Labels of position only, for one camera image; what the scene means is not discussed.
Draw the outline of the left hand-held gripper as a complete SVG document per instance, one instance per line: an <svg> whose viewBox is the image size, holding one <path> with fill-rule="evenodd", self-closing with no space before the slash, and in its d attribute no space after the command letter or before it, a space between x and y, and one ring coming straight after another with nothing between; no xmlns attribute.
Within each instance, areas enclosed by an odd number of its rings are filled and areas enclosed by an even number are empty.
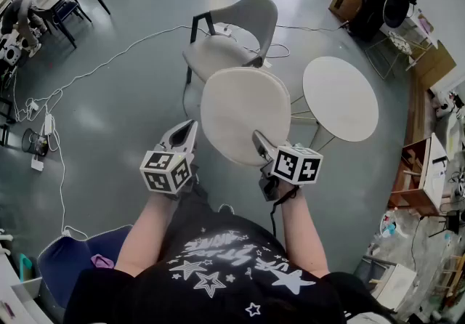
<svg viewBox="0 0 465 324"><path fill-rule="evenodd" d="M178 199L198 184L198 169L193 165L197 133L197 121L184 121L168 130L154 149L146 152L139 170L149 191Z"/></svg>

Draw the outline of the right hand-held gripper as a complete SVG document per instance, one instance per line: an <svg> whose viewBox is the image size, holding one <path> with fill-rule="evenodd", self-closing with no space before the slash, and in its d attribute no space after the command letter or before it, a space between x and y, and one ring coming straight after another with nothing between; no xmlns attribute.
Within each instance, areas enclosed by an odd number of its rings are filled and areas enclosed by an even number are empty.
<svg viewBox="0 0 465 324"><path fill-rule="evenodd" d="M277 201L281 182L301 187L316 183L323 155L308 147L272 144L260 131L254 130L252 141L258 154L267 162L261 167L259 186L266 201Z"/></svg>

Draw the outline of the round cream cushion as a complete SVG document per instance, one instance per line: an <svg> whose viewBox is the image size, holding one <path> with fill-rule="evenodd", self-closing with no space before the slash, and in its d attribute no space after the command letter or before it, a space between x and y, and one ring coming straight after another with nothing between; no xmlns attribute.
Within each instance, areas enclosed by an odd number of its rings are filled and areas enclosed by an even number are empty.
<svg viewBox="0 0 465 324"><path fill-rule="evenodd" d="M201 125L207 140L228 160L261 166L253 133L263 134L274 146L288 138L290 94L273 74L256 68L217 71L206 82L201 98Z"/></svg>

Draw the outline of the grey chair with black legs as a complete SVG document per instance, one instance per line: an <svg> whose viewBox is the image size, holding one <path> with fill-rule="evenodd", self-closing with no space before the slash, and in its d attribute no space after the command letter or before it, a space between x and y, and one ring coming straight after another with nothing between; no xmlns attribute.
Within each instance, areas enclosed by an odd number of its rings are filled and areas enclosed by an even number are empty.
<svg viewBox="0 0 465 324"><path fill-rule="evenodd" d="M196 75L206 82L218 70L263 66L278 21L278 8L272 0L240 0L193 17L190 43L182 55L187 64L186 83ZM249 52L233 39L219 34L215 25L234 25L249 32L259 49Z"/></svg>

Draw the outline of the person's right forearm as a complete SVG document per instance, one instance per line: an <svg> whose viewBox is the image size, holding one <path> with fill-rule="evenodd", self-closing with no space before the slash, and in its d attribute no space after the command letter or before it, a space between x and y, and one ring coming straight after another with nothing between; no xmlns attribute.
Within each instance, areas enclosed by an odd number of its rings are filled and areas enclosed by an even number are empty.
<svg viewBox="0 0 465 324"><path fill-rule="evenodd" d="M290 261L318 278L327 275L326 254L302 189L298 189L280 207Z"/></svg>

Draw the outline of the person's left forearm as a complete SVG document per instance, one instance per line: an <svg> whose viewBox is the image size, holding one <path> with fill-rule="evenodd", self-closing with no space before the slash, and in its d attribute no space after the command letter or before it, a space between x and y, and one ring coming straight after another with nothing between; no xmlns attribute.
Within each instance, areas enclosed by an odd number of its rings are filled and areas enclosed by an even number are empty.
<svg viewBox="0 0 465 324"><path fill-rule="evenodd" d="M116 270L136 277L158 261L174 210L174 201L163 194L151 193L121 247Z"/></svg>

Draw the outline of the blue desk chair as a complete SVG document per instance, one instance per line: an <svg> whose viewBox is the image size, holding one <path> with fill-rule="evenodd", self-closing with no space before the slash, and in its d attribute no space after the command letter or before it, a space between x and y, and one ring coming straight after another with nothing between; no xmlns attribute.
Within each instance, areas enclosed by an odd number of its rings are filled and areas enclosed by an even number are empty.
<svg viewBox="0 0 465 324"><path fill-rule="evenodd" d="M90 23L92 23L90 17L76 1L62 0L49 9L49 11L52 13L52 24L55 28L61 28L60 23L63 23L63 21L70 15L75 15L82 20L87 19Z"/></svg>

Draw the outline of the blue upholstered chair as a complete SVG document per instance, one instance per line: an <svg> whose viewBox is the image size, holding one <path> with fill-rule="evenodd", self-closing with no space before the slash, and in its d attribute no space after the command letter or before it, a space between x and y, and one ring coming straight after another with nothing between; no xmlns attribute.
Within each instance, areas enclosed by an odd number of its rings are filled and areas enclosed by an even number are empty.
<svg viewBox="0 0 465 324"><path fill-rule="evenodd" d="M39 254L37 263L42 280L60 307L67 307L81 271L96 268L92 256L101 254L116 264L131 228L128 224L83 240L62 235Z"/></svg>

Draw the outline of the round white table gold legs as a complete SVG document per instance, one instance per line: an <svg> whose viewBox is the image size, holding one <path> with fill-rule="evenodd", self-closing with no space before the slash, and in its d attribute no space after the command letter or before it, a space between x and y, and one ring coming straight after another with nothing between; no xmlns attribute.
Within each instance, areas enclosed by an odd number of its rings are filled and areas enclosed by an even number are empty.
<svg viewBox="0 0 465 324"><path fill-rule="evenodd" d="M305 68L303 94L298 100L305 110L291 117L316 126L310 148L322 150L334 139L362 142L376 130L379 106L366 77L338 57L317 57Z"/></svg>

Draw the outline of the purple cloth item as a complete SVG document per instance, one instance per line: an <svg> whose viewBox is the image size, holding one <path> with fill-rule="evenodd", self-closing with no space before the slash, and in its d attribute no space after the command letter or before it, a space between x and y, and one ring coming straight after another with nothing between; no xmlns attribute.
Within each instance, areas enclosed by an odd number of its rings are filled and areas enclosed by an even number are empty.
<svg viewBox="0 0 465 324"><path fill-rule="evenodd" d="M113 269L115 263L101 254L95 254L91 257L91 262L96 268Z"/></svg>

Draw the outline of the wooden cabinet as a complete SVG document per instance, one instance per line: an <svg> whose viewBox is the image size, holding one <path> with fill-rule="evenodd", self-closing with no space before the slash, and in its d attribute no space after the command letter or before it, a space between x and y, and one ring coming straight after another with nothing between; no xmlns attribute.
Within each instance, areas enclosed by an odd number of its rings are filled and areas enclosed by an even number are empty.
<svg viewBox="0 0 465 324"><path fill-rule="evenodd" d="M438 216L448 162L436 134L403 147L387 207Z"/></svg>

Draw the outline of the black star print T-shirt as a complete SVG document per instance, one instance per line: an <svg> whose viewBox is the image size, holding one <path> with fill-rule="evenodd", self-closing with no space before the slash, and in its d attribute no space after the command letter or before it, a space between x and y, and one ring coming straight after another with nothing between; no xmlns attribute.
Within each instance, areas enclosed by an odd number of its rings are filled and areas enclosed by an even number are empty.
<svg viewBox="0 0 465 324"><path fill-rule="evenodd" d="M282 183L280 205L297 190ZM285 240L213 210L202 187L174 205L158 261L136 277L84 270L64 324L396 324L357 277L293 264Z"/></svg>

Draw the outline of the white low cabinet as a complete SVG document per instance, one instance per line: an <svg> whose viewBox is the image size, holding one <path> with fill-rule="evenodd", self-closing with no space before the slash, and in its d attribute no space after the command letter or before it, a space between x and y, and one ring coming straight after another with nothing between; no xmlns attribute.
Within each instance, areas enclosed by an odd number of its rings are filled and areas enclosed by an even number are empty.
<svg viewBox="0 0 465 324"><path fill-rule="evenodd" d="M366 283L383 307L396 312L416 279L417 273L401 264L364 256L368 264Z"/></svg>

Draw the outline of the brown cardboard sheet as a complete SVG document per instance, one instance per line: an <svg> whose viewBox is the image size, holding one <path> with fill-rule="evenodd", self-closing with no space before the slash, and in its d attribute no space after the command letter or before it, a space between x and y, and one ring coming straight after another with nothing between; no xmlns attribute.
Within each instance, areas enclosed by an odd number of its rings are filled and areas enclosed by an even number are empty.
<svg viewBox="0 0 465 324"><path fill-rule="evenodd" d="M431 46L424 55L417 59L417 63L413 66L413 73L423 90L427 91L455 67L455 60L438 40L437 48Z"/></svg>

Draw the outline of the teal plastic object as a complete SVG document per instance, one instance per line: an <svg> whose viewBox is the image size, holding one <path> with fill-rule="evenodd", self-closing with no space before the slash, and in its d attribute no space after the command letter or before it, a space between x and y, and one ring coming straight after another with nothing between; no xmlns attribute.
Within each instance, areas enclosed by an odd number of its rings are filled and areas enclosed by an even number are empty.
<svg viewBox="0 0 465 324"><path fill-rule="evenodd" d="M19 278L20 282L32 280L34 278L33 262L25 255L19 255Z"/></svg>

